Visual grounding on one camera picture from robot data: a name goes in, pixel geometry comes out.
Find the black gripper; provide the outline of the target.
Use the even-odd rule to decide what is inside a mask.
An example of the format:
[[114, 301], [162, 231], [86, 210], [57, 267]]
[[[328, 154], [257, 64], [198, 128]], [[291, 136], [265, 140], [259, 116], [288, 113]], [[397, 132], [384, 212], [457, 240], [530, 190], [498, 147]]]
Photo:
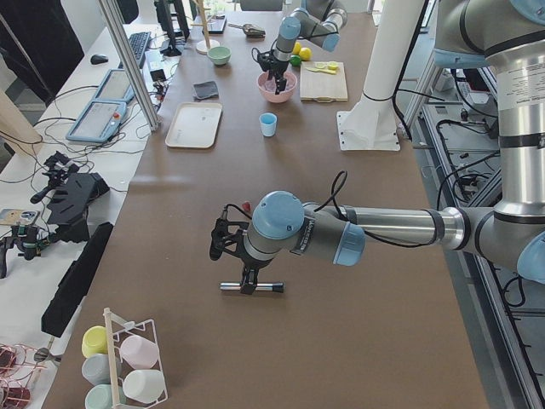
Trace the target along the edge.
[[286, 88], [287, 79], [284, 77], [289, 62], [287, 60], [278, 60], [276, 57], [269, 58], [268, 79], [275, 79], [275, 95], [279, 95], [282, 89]]
[[240, 290], [241, 294], [250, 295], [251, 290], [255, 291], [258, 285], [258, 275], [259, 271], [267, 265], [263, 261], [247, 261], [244, 262], [244, 267], [242, 271], [242, 279], [240, 281]]

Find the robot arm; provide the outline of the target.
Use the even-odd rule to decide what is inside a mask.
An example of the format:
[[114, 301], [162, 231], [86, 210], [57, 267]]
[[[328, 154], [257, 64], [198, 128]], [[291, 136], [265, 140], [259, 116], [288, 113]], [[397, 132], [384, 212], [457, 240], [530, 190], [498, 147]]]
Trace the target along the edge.
[[[379, 132], [379, 117], [398, 90], [426, 6], [398, 3], [385, 4], [361, 100], [341, 112], [340, 142], [348, 143], [341, 150], [399, 150], [393, 149], [396, 138]], [[272, 51], [257, 62], [284, 85], [296, 39], [333, 51], [346, 24], [341, 1], [301, 1], [283, 18]], [[322, 205], [271, 192], [235, 234], [234, 254], [244, 263], [242, 293], [257, 289], [259, 270], [282, 249], [353, 266], [367, 238], [466, 251], [544, 284], [544, 1], [439, 1], [434, 61], [441, 68], [495, 69], [502, 199], [493, 207], [443, 210], [338, 205], [344, 182], [338, 189], [335, 184], [346, 171]]]
[[278, 36], [262, 70], [274, 79], [275, 94], [285, 91], [284, 78], [297, 39], [306, 39], [321, 49], [333, 52], [340, 40], [339, 31], [347, 24], [347, 11], [341, 1], [302, 1], [301, 6], [283, 18]]

